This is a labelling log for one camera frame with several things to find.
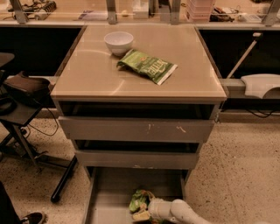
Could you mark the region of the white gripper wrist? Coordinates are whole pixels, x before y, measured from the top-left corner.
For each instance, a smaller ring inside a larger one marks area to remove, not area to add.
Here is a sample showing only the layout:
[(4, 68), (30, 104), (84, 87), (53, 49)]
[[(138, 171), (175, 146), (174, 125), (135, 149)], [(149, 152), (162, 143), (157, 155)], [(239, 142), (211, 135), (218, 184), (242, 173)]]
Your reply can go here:
[(154, 220), (173, 221), (174, 216), (171, 212), (172, 202), (163, 199), (158, 199), (151, 191), (142, 190), (142, 193), (150, 201), (148, 211), (143, 210), (132, 215), (134, 221), (148, 221), (150, 217)]

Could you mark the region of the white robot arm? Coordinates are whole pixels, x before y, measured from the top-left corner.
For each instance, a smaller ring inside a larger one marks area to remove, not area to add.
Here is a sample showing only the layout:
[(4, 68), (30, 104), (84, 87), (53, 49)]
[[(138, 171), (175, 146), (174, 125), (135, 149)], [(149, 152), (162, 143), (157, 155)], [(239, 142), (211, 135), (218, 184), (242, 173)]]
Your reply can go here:
[(136, 190), (129, 203), (135, 222), (149, 221), (150, 224), (212, 224), (205, 220), (182, 199), (168, 201), (157, 198), (152, 192)]

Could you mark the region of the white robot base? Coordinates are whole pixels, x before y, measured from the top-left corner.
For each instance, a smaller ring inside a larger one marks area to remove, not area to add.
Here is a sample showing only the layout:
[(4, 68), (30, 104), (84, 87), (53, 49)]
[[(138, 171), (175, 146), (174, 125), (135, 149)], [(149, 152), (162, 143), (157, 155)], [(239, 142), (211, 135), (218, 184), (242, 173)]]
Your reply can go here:
[(245, 95), (262, 99), (271, 89), (280, 88), (280, 75), (258, 73), (241, 77), (245, 84)]

